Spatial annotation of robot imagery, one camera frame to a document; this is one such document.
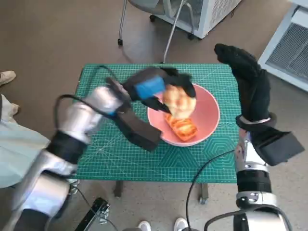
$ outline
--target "bread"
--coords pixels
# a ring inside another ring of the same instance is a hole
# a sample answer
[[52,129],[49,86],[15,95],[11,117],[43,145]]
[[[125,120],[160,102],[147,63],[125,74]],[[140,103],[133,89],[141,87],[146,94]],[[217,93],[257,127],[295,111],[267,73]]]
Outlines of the bread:
[[163,94],[163,103],[168,106],[176,119],[186,119],[194,111],[197,100],[189,97],[183,88],[167,85]]
[[175,119],[171,114],[166,113],[165,120],[182,141],[188,141],[197,134],[197,127],[189,118]]

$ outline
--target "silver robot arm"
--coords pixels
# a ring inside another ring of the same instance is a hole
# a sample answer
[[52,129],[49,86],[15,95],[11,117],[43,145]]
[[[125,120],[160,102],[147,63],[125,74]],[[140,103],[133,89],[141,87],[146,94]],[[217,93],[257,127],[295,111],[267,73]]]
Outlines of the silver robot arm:
[[[107,114],[114,112],[123,104],[108,87],[96,88],[85,101]],[[68,109],[67,119],[57,131],[63,143],[51,147],[55,140],[53,138],[49,146],[37,156],[16,188],[12,215],[3,231],[43,230],[46,222],[59,212],[66,201],[70,185],[65,178],[76,172],[77,160],[90,143],[90,134],[103,120],[104,117],[89,106],[83,103],[72,104]],[[36,222],[40,223],[43,220],[45,224],[36,228],[35,225],[29,227],[24,222],[17,225],[23,218],[26,219],[23,213],[27,211],[44,214],[45,220],[41,218]]]
[[[262,124],[270,118],[251,123],[240,118],[245,124]],[[268,164],[256,152],[251,133],[239,130],[239,143],[235,149],[235,163],[238,193],[236,204],[240,209],[254,205],[278,207],[277,197],[272,193]],[[246,212],[234,217],[234,231],[290,231],[281,214],[267,210]]]

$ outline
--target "floor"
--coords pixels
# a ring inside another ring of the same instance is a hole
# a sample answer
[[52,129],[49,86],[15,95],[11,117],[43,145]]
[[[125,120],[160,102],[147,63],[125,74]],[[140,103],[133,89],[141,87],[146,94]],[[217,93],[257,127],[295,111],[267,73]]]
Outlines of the floor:
[[[150,23],[147,13],[130,5],[123,31],[124,48],[118,48],[122,4],[122,0],[1,1],[0,64],[2,70],[15,70],[18,77],[0,91],[21,105],[21,113],[16,116],[21,125],[50,138],[54,132],[54,100],[60,94],[74,93],[85,63],[162,61],[171,26],[160,20]],[[189,41],[185,32],[177,30],[167,59],[171,63],[216,63],[216,43],[238,46],[259,57],[289,6],[287,0],[244,0],[234,17],[228,16],[202,41]],[[270,80],[270,109],[278,115],[278,127],[294,131],[308,149],[308,94],[276,77]],[[305,152],[271,169],[274,192],[295,231],[308,231],[307,165]],[[185,215],[186,183],[127,182],[120,200],[112,196],[113,186],[112,181],[89,180],[80,187],[90,202],[97,196],[110,202],[109,219],[119,230],[134,227],[142,219],[149,220],[153,230],[172,230],[175,219]],[[7,219],[12,192],[0,190],[0,227]],[[195,189],[189,206],[191,222],[200,230],[209,218],[236,209],[236,185],[212,184],[209,192],[208,204],[199,205]],[[74,230],[88,208],[78,194],[73,201],[50,230]],[[101,229],[112,227],[95,224],[91,228]],[[210,227],[216,231],[231,229],[232,219]]]

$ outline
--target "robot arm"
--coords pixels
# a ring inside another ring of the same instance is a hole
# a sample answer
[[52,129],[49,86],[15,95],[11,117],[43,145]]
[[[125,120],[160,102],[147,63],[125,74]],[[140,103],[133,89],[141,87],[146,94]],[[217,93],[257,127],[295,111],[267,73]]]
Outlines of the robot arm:
[[[267,72],[245,50],[217,44],[218,60],[228,64],[238,83],[242,114],[236,117],[239,142],[235,149],[240,209],[256,205],[278,207],[272,192],[268,165],[287,161],[304,149],[291,132],[274,128],[276,116],[269,113],[270,82]],[[277,209],[261,208],[234,216],[235,231],[290,231],[290,224]]]
[[[77,162],[90,143],[90,135],[99,129],[105,117],[112,119],[131,143],[148,151],[156,148],[161,131],[137,118],[130,102],[140,100],[155,110],[168,112],[168,107],[154,95],[164,91],[166,84],[172,84],[183,87],[194,97],[190,78],[176,69],[150,67],[123,84],[108,78],[107,85],[97,87],[84,103],[72,104],[67,119],[18,185],[13,197],[13,212],[3,230],[42,230],[57,215],[70,193],[65,178],[76,172]],[[44,224],[25,224],[29,212],[43,216],[36,223],[43,221]]]

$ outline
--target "wire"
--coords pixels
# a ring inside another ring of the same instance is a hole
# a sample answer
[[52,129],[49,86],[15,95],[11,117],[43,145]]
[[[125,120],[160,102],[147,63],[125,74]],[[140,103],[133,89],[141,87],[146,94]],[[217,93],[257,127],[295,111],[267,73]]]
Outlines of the wire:
[[[116,74],[113,72],[113,70],[111,70],[109,67],[105,66],[105,65],[99,65],[99,66],[96,66],[93,70],[93,72],[91,73],[90,77],[89,77],[89,81],[88,81],[88,85],[87,85],[87,88],[85,90],[85,96],[87,96],[87,94],[89,93],[89,90],[90,90],[90,87],[92,85],[92,81],[94,79],[94,77],[96,76],[97,72],[100,70],[100,69],[106,69],[112,76],[114,79],[117,80],[117,77],[116,77]],[[60,103],[61,101],[64,99],[64,98],[70,98],[70,99],[73,99],[73,100],[77,100],[79,102],[82,102],[83,104],[85,104],[86,106],[89,106],[90,108],[93,109],[93,111],[103,115],[103,116],[107,116],[106,113],[102,112],[101,110],[99,110],[98,108],[92,106],[91,104],[87,103],[86,101],[82,100],[81,98],[75,96],[75,95],[72,95],[72,94],[64,94],[64,95],[60,95],[57,99],[56,99],[56,102],[54,104],[54,107],[53,107],[53,119],[54,119],[54,126],[56,129],[59,128],[59,106],[60,106]]]
[[224,155],[226,155],[226,154],[229,154],[229,153],[231,153],[231,152],[233,152],[233,151],[234,151],[234,150],[227,151],[227,152],[225,152],[225,153],[223,153],[223,154],[219,154],[218,156],[215,156],[215,157],[213,157],[212,159],[208,160],[208,161],[200,168],[200,170],[198,171],[198,173],[194,176],[194,178],[193,178],[193,180],[192,180],[192,184],[191,184],[191,186],[190,186],[190,188],[189,188],[189,190],[188,190],[187,199],[186,199],[186,220],[187,220],[187,223],[188,223],[188,229],[189,229],[189,231],[191,231],[192,229],[191,229],[191,225],[190,225],[190,221],[189,221],[188,203],[189,203],[189,198],[190,198],[190,196],[191,196],[191,192],[192,192],[193,186],[194,186],[195,183],[197,182],[197,180],[198,180],[200,174],[202,173],[202,171],[205,169],[205,167],[206,167],[209,163],[211,163],[212,161],[214,161],[214,160],[216,160],[216,159],[218,159],[218,158],[220,158],[220,157],[222,157],[222,156],[224,156]]
[[56,103],[54,104],[53,107],[53,118],[54,118],[54,126],[56,127],[56,129],[59,128],[59,118],[58,118],[58,112],[59,112],[59,106],[60,103],[63,99],[65,98],[69,98],[69,99],[73,99],[73,100],[77,100],[79,102],[82,102],[83,104],[85,104],[86,106],[89,106],[93,111],[103,115],[104,117],[108,117],[108,114],[101,111],[100,109],[98,109],[97,107],[94,107],[93,105],[91,105],[90,103],[82,100],[81,98],[75,96],[75,95],[71,95],[71,94],[65,94],[65,95],[60,95],[57,99],[56,99]]
[[[83,200],[86,202],[86,204],[89,206],[91,212],[94,213],[94,215],[97,215],[97,213],[93,210],[92,206],[90,205],[90,203],[89,203],[88,200],[86,199],[86,197],[85,197],[85,195],[83,194],[83,192],[82,192],[77,186],[74,186],[73,188],[77,189],[77,191],[80,193],[82,199],[83,199]],[[106,219],[106,218],[105,218],[105,220],[106,220],[107,222],[109,222],[109,223],[114,227],[115,231],[119,231],[118,228],[115,226],[115,224],[114,224],[111,220]]]
[[89,76],[89,80],[88,80],[88,85],[84,91],[84,97],[87,96],[87,94],[89,93],[90,91],[90,88],[91,88],[91,85],[92,85],[92,81],[93,79],[96,77],[96,74],[97,72],[100,70],[100,69],[105,69],[107,70],[111,75],[112,77],[117,80],[117,77],[116,77],[116,74],[113,72],[113,70],[111,70],[109,67],[105,66],[105,65],[98,65],[96,66],[93,71],[91,72],[91,75]]
[[51,223],[51,220],[52,220],[52,218],[49,218],[49,219],[48,219],[48,221],[46,222],[46,225],[45,225],[44,231],[48,231],[49,226],[50,226],[50,223]]
[[230,18],[232,18],[234,16],[235,10],[239,7],[240,4],[243,3],[244,0],[242,0],[241,2],[239,2],[239,4],[237,4],[237,6],[231,11],[231,15]]
[[[228,152],[225,152],[225,153],[222,153],[210,160],[208,160],[201,168],[200,170],[198,171],[198,173],[195,175],[195,177],[193,178],[193,181],[192,181],[192,184],[189,188],[189,191],[188,191],[188,194],[187,194],[187,199],[186,199],[186,220],[187,220],[187,223],[188,223],[188,230],[191,231],[191,225],[190,225],[190,221],[189,221],[189,213],[188,213],[188,203],[189,203],[189,198],[190,198],[190,195],[191,195],[191,192],[192,192],[192,189],[193,189],[193,186],[195,185],[195,183],[197,182],[200,174],[202,173],[202,171],[206,168],[206,166],[208,164],[210,164],[212,161],[218,159],[219,157],[222,157],[226,154],[229,154],[231,152],[233,152],[234,150],[231,150],[231,151],[228,151]],[[216,217],[213,217],[211,218],[210,220],[208,220],[204,226],[204,231],[207,231],[207,228],[209,227],[210,224],[212,224],[213,222],[219,220],[219,219],[223,219],[223,218],[226,218],[226,217],[230,217],[230,216],[237,216],[237,215],[241,215],[241,214],[244,214],[246,212],[250,212],[250,211],[255,211],[255,210],[258,210],[258,209],[261,209],[261,208],[270,208],[274,211],[276,211],[277,213],[281,214],[287,227],[288,227],[288,230],[289,231],[292,231],[292,225],[291,225],[291,222],[290,220],[288,219],[288,217],[286,216],[286,214],[278,207],[274,206],[274,205],[255,205],[251,208],[247,208],[247,209],[241,209],[241,210],[238,210],[238,211],[233,211],[233,212],[229,212],[229,213],[225,213],[225,214],[221,214],[221,215],[218,215]]]
[[281,214],[285,223],[286,223],[286,225],[288,226],[288,230],[292,231],[291,222],[287,218],[286,214],[280,208],[278,208],[274,205],[255,205],[251,208],[241,209],[241,210],[238,210],[238,211],[218,215],[218,216],[213,217],[213,218],[211,218],[210,220],[207,221],[207,223],[204,225],[204,231],[207,231],[207,228],[209,227],[209,225],[212,224],[213,222],[219,220],[219,219],[227,218],[227,217],[230,217],[230,216],[241,215],[241,214],[244,214],[246,212],[255,211],[255,210],[258,210],[258,209],[261,209],[261,208],[271,208],[271,209],[275,210],[276,212],[278,212],[279,214]]

